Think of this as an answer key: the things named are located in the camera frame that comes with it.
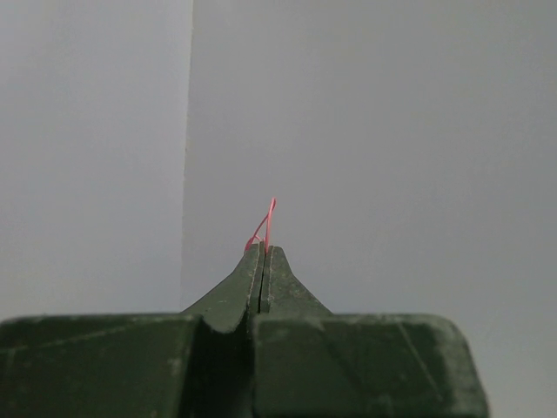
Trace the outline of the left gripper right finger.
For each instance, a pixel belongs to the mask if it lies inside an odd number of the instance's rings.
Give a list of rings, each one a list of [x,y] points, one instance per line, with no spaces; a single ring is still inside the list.
[[[487,396],[463,333],[428,313],[335,314],[265,258],[253,322],[258,417],[483,417]]]

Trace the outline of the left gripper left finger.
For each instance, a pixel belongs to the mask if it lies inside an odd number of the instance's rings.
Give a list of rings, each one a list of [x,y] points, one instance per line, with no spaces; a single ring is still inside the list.
[[[264,250],[181,313],[28,316],[1,325],[4,417],[250,417]]]

